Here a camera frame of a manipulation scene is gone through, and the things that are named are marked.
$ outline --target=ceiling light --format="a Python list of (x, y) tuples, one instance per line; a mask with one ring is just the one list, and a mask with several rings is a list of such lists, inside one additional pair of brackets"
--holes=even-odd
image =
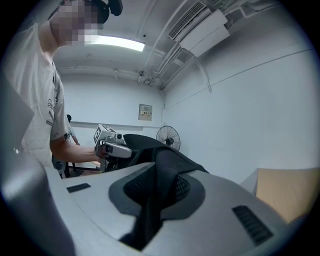
[(108, 46), (119, 46), (129, 49), (133, 49), (142, 52), (145, 44), (142, 42), (137, 42), (129, 39), (124, 39), (120, 37), (105, 36), (105, 35), (90, 35), (86, 38), (87, 42), (91, 45), (108, 45)]

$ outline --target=vent slot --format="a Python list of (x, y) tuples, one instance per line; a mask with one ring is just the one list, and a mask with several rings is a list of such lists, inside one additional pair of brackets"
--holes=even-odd
[(193, 6), (190, 7), (189, 10), (182, 16), (180, 20), (173, 26), (171, 31), (169, 32), (169, 37), (174, 40), (176, 36), (184, 29), (186, 25), (189, 24), (190, 21), (193, 20), (203, 9), (207, 6), (204, 5), (202, 2), (198, 1)]
[(273, 236), (271, 231), (247, 206), (240, 205), (232, 208), (232, 211), (256, 246), (262, 244)]

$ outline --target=air conditioning vent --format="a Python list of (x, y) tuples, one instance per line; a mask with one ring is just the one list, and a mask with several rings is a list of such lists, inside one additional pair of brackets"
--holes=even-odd
[(184, 27), (188, 25), (188, 23), (192, 21), (193, 18), (196, 17), (206, 7), (207, 6), (200, 1), (191, 6), (189, 10), (187, 10), (186, 13), (181, 17), (181, 19), (179, 19), (173, 26), (173, 28), (169, 32), (169, 37), (174, 40), (180, 33), (180, 31), (183, 30)]

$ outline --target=air conditioner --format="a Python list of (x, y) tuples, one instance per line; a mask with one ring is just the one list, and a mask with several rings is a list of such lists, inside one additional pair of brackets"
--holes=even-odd
[(199, 57), (230, 36), (224, 26), (227, 21), (219, 9), (211, 12), (204, 3), (198, 1), (175, 23), (169, 37)]

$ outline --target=man's arm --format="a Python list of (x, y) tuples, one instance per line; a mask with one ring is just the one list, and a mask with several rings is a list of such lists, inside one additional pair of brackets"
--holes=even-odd
[(77, 144), (78, 146), (80, 146), (79, 141), (78, 141), (76, 135), (72, 136), (72, 139), (74, 140), (75, 144)]
[(52, 154), (59, 160), (70, 163), (85, 163), (98, 161), (100, 158), (95, 154), (94, 147), (74, 145), (62, 136), (58, 139), (50, 141), (50, 149)]

